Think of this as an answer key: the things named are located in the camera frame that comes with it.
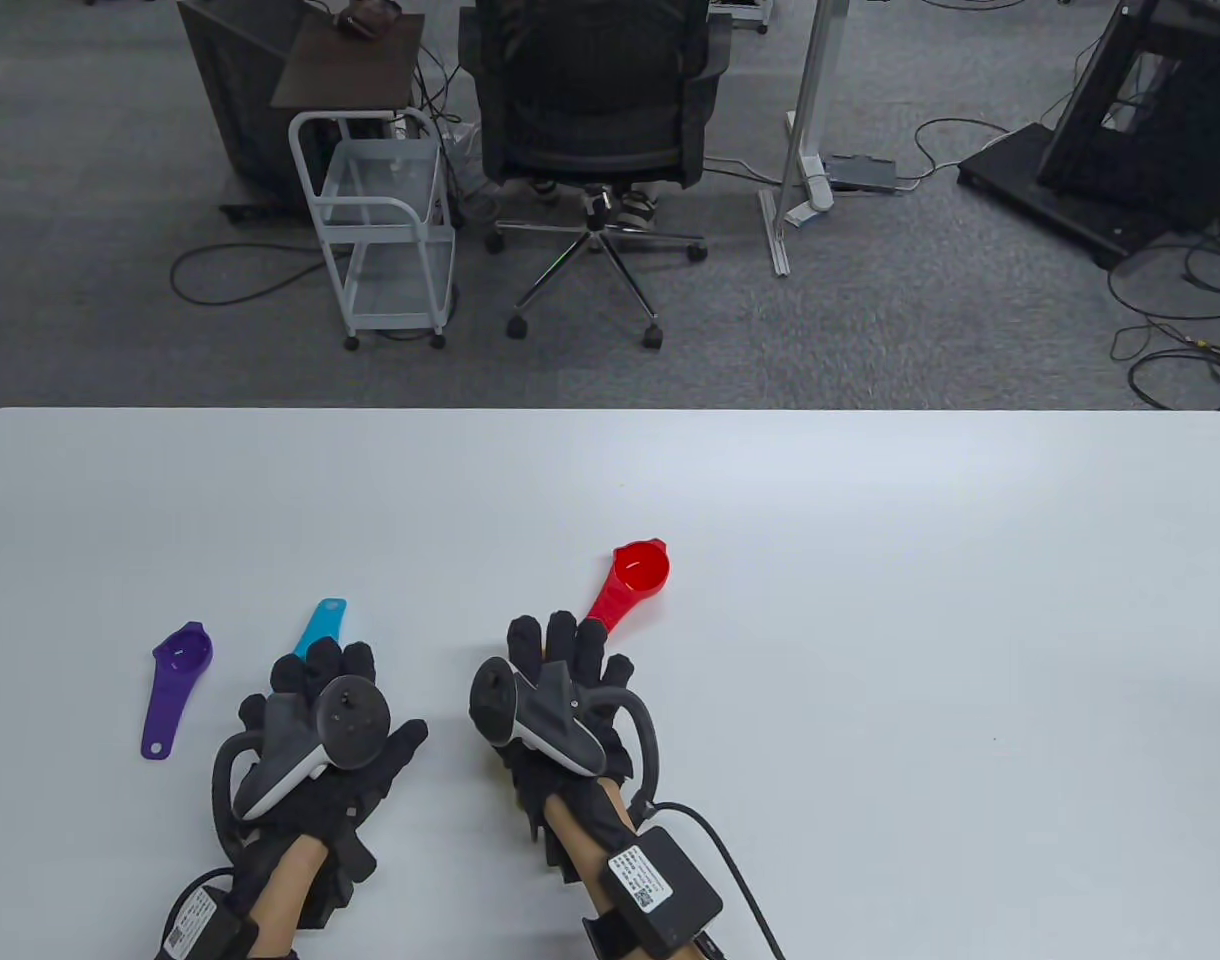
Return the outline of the person's right hand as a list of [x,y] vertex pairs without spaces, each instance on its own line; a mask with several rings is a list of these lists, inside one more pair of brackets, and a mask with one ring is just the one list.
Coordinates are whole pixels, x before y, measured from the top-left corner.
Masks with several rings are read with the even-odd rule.
[[[508,657],[529,681],[537,681],[540,667],[564,664],[575,684],[586,689],[615,687],[623,689],[633,673],[633,664],[622,654],[606,655],[608,629],[597,620],[575,621],[573,614],[551,614],[547,628],[526,616],[515,618],[508,629]],[[598,854],[622,845],[632,832],[616,812],[606,783],[622,787],[634,775],[632,759],[612,723],[614,714],[597,712],[586,726],[605,749],[606,771],[597,777],[569,772],[540,751],[522,742],[497,749],[508,768],[517,795],[518,808],[526,812],[532,840],[542,840],[547,864],[560,870],[565,883],[577,882],[578,870],[570,855],[564,833],[550,817],[550,809],[569,812],[573,836],[590,840]]]

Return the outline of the person's left hand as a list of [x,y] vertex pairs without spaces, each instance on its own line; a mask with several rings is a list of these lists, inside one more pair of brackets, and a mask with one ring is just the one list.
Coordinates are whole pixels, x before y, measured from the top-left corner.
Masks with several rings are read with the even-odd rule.
[[322,637],[305,655],[282,655],[270,690],[246,697],[238,718],[235,754],[254,762],[239,783],[231,772],[222,782],[232,837],[314,838],[332,872],[353,884],[371,878],[377,861],[359,828],[428,737],[422,718],[392,726],[371,647]]

